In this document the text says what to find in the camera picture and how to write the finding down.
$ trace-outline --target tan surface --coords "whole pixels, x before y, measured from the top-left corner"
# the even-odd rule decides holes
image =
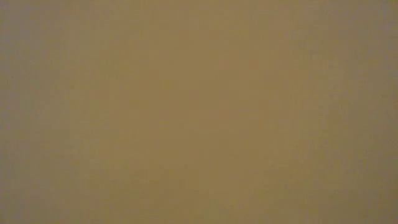
[[[392,5],[49,2],[1,9],[1,223],[397,223]]]

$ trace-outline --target beige wall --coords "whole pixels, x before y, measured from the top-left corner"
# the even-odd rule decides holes
[[[395,5],[88,2],[2,3],[0,223],[397,223]]]

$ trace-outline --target plain background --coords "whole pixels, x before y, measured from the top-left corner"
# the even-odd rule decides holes
[[[384,1],[1,1],[0,223],[397,223]]]

